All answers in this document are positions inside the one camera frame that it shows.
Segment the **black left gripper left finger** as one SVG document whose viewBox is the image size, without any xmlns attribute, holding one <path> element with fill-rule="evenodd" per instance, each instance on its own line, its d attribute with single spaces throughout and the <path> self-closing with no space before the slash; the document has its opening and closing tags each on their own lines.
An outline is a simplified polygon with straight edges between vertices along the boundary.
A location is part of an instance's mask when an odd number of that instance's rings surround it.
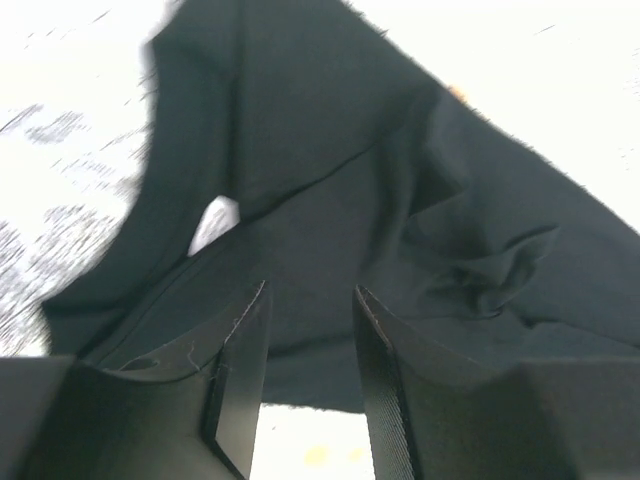
<svg viewBox="0 0 640 480">
<path fill-rule="evenodd" d="M 71 356 L 1 361 L 5 479 L 246 479 L 262 398 L 271 292 L 115 369 Z"/>
</svg>

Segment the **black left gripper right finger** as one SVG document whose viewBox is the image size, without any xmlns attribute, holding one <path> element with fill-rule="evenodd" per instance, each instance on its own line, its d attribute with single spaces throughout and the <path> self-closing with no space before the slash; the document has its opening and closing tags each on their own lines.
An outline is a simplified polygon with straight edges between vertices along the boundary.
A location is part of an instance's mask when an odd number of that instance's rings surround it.
<svg viewBox="0 0 640 480">
<path fill-rule="evenodd" d="M 474 362 L 415 331 L 367 289 L 353 323 L 379 479 L 635 479 L 631 356 Z"/>
</svg>

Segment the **black t-shirt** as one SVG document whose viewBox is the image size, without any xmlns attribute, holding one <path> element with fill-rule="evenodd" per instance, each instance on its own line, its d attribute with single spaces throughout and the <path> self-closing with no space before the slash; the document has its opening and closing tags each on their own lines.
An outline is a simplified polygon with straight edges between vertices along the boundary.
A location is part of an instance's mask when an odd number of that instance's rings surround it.
<svg viewBox="0 0 640 480">
<path fill-rule="evenodd" d="M 262 399 L 361 412 L 352 293 L 493 367 L 637 356 L 639 238 L 339 1 L 186 1 L 139 196 L 42 308 L 124 365 L 269 284 Z"/>
</svg>

